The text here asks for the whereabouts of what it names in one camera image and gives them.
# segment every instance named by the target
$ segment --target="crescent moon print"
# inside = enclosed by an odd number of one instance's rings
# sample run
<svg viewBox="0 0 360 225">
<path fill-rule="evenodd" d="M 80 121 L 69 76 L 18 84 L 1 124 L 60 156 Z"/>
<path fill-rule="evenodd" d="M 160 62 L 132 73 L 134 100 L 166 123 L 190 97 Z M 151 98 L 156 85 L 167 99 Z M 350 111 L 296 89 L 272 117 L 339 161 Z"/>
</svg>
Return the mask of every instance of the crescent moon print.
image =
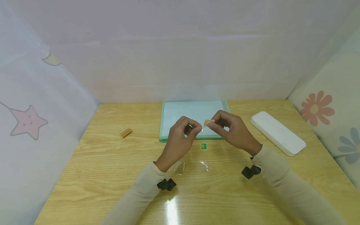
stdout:
<svg viewBox="0 0 360 225">
<path fill-rule="evenodd" d="M 17 109 L 11 109 L 2 102 L 0 102 L 0 104 L 8 108 L 15 119 L 18 121 L 13 131 L 10 133 L 11 136 L 28 134 L 34 140 L 39 138 L 39 128 L 47 124 L 48 121 L 39 117 L 32 105 L 30 105 L 26 111 L 21 111 Z"/>
<path fill-rule="evenodd" d="M 50 51 L 48 57 L 42 59 L 45 63 L 52 65 L 52 66 L 58 66 L 61 64 L 60 60 Z"/>
</svg>

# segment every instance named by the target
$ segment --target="hand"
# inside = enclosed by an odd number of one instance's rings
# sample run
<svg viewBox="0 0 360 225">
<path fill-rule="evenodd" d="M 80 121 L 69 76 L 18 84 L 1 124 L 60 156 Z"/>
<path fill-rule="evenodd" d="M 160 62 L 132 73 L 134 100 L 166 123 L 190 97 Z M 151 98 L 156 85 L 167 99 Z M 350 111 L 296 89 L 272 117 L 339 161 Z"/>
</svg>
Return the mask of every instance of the hand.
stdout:
<svg viewBox="0 0 360 225">
<path fill-rule="evenodd" d="M 229 144 L 247 151 L 251 156 L 260 152 L 262 144 L 252 136 L 240 116 L 219 110 L 212 120 L 215 122 L 209 123 L 209 128 Z"/>
<path fill-rule="evenodd" d="M 195 120 L 182 116 L 171 128 L 169 138 L 155 165 L 160 171 L 166 172 L 190 150 L 196 135 L 202 129 Z"/>
</svg>

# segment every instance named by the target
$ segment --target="blue flower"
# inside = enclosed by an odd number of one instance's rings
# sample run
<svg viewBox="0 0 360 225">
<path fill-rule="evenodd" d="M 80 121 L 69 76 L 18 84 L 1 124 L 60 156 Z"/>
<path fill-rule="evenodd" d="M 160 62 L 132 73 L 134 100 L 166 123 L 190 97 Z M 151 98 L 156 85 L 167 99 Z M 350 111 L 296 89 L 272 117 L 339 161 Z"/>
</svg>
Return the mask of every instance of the blue flower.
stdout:
<svg viewBox="0 0 360 225">
<path fill-rule="evenodd" d="M 335 156 L 334 159 L 345 157 L 345 160 L 349 164 L 354 164 L 360 158 L 360 136 L 356 128 L 352 127 L 350 129 L 350 136 L 352 141 L 350 141 L 344 136 L 340 136 L 340 141 L 346 146 L 340 146 L 338 148 L 339 152 L 344 152 L 348 154 Z"/>
</svg>

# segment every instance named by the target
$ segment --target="small green sticker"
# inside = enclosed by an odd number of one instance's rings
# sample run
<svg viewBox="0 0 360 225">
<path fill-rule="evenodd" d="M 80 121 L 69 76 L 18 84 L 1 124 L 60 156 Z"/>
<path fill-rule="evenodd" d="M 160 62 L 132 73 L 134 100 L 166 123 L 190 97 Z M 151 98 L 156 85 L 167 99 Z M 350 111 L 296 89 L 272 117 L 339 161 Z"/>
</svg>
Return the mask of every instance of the small green sticker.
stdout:
<svg viewBox="0 0 360 225">
<path fill-rule="evenodd" d="M 201 143 L 201 150 L 207 150 L 207 144 Z"/>
</svg>

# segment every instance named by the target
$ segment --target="flower print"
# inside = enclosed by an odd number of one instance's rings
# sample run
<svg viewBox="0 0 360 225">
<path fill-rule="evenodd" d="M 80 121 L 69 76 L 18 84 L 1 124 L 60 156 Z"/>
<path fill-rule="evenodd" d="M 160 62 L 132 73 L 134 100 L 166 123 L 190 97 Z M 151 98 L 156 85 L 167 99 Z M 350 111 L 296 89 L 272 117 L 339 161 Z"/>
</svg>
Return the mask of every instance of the flower print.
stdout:
<svg viewBox="0 0 360 225">
<path fill-rule="evenodd" d="M 309 98 L 306 99 L 306 102 L 301 103 L 303 109 L 300 111 L 300 114 L 306 122 L 310 120 L 310 124 L 314 127 L 318 125 L 318 118 L 323 124 L 329 125 L 330 121 L 324 116 L 334 115 L 335 110 L 325 106 L 330 104 L 332 100 L 331 95 L 324 97 L 323 91 L 319 91 L 317 97 L 315 93 L 311 93 Z"/>
<path fill-rule="evenodd" d="M 344 152 L 347 154 L 334 156 L 334 159 L 345 157 L 347 163 L 354 164 L 360 158 L 360 137 L 356 128 L 352 127 L 350 129 L 350 136 L 352 141 L 344 136 L 340 136 L 340 141 L 346 146 L 340 146 L 338 150 L 339 152 Z"/>
</svg>

